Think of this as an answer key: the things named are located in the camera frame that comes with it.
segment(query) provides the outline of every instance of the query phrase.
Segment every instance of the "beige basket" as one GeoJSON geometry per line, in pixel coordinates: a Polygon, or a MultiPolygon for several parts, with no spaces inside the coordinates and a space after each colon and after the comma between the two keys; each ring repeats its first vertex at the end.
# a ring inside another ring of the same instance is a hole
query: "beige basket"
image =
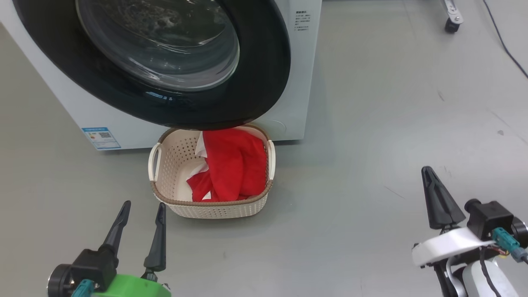
{"type": "Polygon", "coordinates": [[[148,158],[148,176],[156,198],[175,213],[186,218],[227,219],[252,216],[266,204],[275,175],[275,147],[267,134],[253,125],[235,129],[244,130],[262,140],[267,154],[264,192],[246,200],[229,202],[194,202],[187,178],[205,160],[194,155],[200,131],[169,129],[152,148],[148,158]]]}

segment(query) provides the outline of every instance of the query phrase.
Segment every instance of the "red towel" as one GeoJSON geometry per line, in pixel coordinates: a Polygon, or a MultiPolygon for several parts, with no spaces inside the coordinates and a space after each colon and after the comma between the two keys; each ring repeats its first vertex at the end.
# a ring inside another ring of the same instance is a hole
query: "red towel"
{"type": "Polygon", "coordinates": [[[240,129],[204,131],[209,170],[187,180],[193,201],[235,201],[259,195],[266,187],[266,151],[262,140],[240,129]]]}

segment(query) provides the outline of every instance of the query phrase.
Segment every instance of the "white washing machine body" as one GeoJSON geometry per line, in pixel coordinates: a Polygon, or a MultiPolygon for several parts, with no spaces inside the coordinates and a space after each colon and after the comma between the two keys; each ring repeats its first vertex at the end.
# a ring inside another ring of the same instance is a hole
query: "white washing machine body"
{"type": "MultiPolygon", "coordinates": [[[[304,136],[321,1],[276,0],[289,38],[290,72],[278,101],[254,121],[273,140],[299,140],[304,136]]],[[[108,105],[70,79],[37,46],[12,0],[0,0],[0,20],[88,139],[97,142],[98,139],[90,138],[90,132],[107,131],[110,140],[115,141],[110,145],[96,145],[97,149],[152,147],[167,130],[166,126],[147,122],[108,105]]]]}

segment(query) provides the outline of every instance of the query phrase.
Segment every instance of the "gray floor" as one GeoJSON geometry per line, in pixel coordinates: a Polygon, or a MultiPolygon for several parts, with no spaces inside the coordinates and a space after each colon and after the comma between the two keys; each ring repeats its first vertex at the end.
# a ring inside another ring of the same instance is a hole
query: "gray floor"
{"type": "MultiPolygon", "coordinates": [[[[528,4],[490,0],[528,68],[528,4]]],[[[438,0],[325,2],[306,138],[277,147],[276,183],[258,215],[172,214],[173,296],[441,296],[413,267],[427,224],[420,168],[457,201],[499,200],[528,220],[528,80],[501,48],[483,4],[444,34],[438,0]]],[[[53,268],[97,248],[121,204],[132,211],[119,272],[141,275],[157,201],[147,151],[100,153],[0,30],[0,287],[43,296],[53,268]]],[[[519,292],[528,267],[500,265],[519,292]]]]}

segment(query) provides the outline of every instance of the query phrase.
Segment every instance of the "front-load washing machine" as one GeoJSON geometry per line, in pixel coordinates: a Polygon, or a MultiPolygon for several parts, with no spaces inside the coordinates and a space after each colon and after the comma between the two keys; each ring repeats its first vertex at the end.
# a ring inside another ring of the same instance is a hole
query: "front-load washing machine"
{"type": "Polygon", "coordinates": [[[0,20],[99,150],[251,121],[297,140],[321,1],[0,0],[0,20]]]}

